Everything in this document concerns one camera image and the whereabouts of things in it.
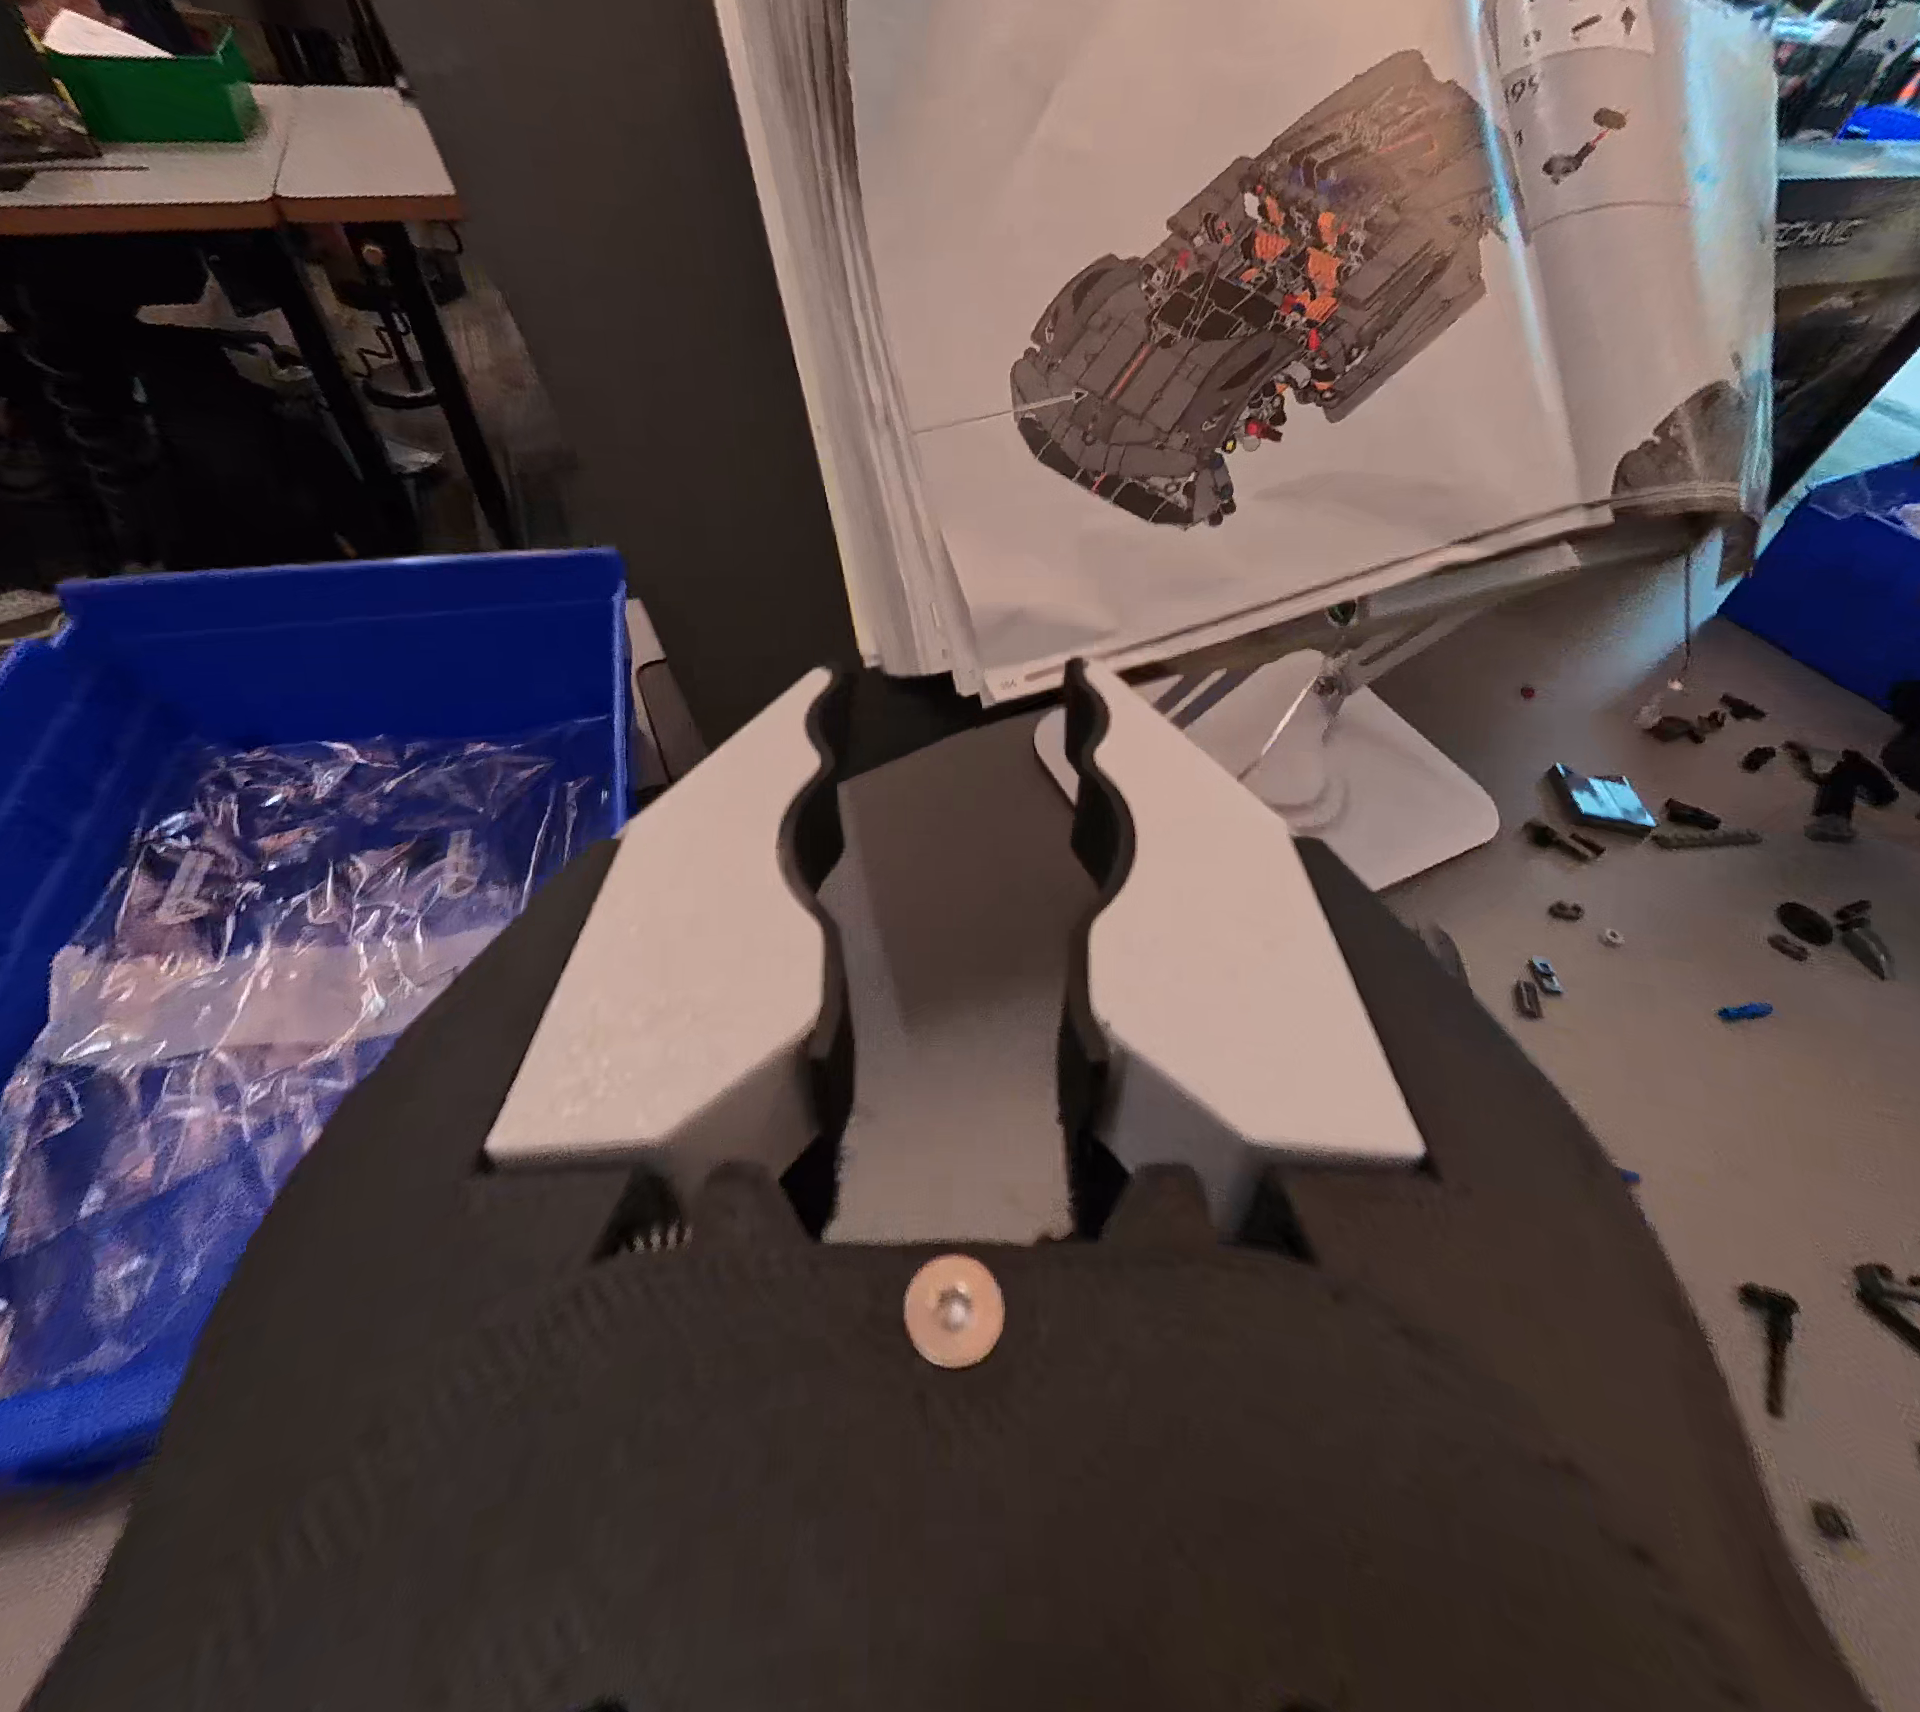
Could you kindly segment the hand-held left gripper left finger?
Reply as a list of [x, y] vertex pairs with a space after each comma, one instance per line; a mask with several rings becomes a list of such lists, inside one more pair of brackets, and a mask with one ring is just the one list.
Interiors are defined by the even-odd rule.
[[804, 1232], [838, 1211], [851, 1124], [845, 857], [851, 685], [807, 671], [623, 830], [485, 1141], [503, 1172], [627, 1172], [689, 1206], [771, 1175]]

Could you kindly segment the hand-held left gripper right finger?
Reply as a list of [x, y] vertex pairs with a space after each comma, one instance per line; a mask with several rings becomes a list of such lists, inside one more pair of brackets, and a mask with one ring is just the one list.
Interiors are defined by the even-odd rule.
[[1093, 1241], [1151, 1171], [1197, 1183], [1227, 1241], [1283, 1175], [1416, 1172], [1429, 1145], [1284, 819], [1117, 671], [1074, 661], [1071, 853], [1095, 902], [1068, 945], [1063, 1138]]

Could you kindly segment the thick lego instruction booklet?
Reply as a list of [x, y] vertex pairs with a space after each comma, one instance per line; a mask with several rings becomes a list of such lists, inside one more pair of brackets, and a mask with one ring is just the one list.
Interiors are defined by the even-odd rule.
[[996, 706], [1764, 517], [1774, 73], [1714, 0], [732, 0], [860, 658]]

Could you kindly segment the scattered loose lego pieces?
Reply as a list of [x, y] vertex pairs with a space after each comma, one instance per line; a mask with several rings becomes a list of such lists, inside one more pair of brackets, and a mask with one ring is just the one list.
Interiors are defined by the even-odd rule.
[[1917, 1499], [1917, 794], [1879, 756], [1784, 739], [1726, 699], [1703, 720], [1656, 716], [1653, 747], [1692, 744], [1710, 801], [1660, 798], [1616, 773], [1552, 764], [1552, 830], [1528, 839], [1592, 867], [1621, 861], [1596, 943], [1626, 977], [1596, 1015], [1632, 1020], [1608, 1055], [1660, 1101], [1694, 1105], [1709, 1150], [1678, 1175], [1735, 1208], [1735, 1288], [1762, 1350], [1776, 1439], [1812, 1439], [1861, 1393], [1892, 1444], [1842, 1494], [1808, 1477], [1814, 1538], [1865, 1552], [1868, 1501]]

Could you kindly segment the dark lego set box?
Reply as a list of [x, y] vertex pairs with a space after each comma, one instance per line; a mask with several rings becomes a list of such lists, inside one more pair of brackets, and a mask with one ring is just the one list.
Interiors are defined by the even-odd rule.
[[1917, 140], [1783, 145], [1774, 293], [1771, 506], [1917, 355]]

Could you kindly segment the white booklet stand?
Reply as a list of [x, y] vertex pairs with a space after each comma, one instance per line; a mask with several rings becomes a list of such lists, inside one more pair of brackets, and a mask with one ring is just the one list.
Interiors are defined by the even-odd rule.
[[1726, 713], [1696, 643], [1756, 537], [1747, 518], [1621, 521], [1107, 685], [1365, 884], [1408, 884], [1557, 820], [1552, 764], [1654, 797], [1654, 775], [1714, 741], [1659, 727]]

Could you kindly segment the clear plastic bag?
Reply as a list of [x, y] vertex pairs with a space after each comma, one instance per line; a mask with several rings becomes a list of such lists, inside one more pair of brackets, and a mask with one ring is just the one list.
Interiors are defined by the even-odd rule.
[[195, 1338], [343, 1101], [616, 828], [603, 728], [188, 750], [9, 1069], [5, 1396]]

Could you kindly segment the blue plastic bin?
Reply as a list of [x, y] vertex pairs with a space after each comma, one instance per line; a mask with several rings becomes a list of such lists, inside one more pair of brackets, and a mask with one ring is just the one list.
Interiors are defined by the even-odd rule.
[[[632, 801], [627, 621], [613, 550], [69, 587], [56, 632], [5, 654], [5, 1085], [46, 1016], [55, 952], [195, 747], [489, 741], [598, 720], [624, 797], [592, 844], [616, 837]], [[84, 1485], [145, 1461], [215, 1305], [192, 1341], [142, 1364], [5, 1395], [5, 1490]]]
[[1918, 465], [1816, 486], [1722, 604], [1731, 625], [1894, 715], [1918, 680]]

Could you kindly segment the wooden-edged background table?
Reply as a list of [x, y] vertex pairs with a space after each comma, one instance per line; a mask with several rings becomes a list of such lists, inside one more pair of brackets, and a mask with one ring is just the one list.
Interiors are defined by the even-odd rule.
[[421, 517], [303, 268], [295, 232], [344, 228], [378, 255], [384, 306], [415, 343], [429, 390], [490, 541], [524, 549], [517, 505], [473, 408], [459, 357], [426, 282], [413, 228], [457, 227], [463, 200], [421, 114], [394, 88], [254, 86], [240, 140], [104, 142], [93, 159], [11, 167], [3, 239], [259, 239], [259, 285], [272, 294], [330, 427], [380, 511], [391, 553], [421, 549]]

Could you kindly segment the green plastic bin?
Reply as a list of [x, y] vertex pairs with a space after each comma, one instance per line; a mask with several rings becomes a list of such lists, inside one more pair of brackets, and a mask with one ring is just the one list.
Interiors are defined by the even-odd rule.
[[253, 71], [228, 28], [208, 50], [171, 54], [63, 11], [42, 47], [52, 76], [102, 145], [245, 145], [265, 124]]

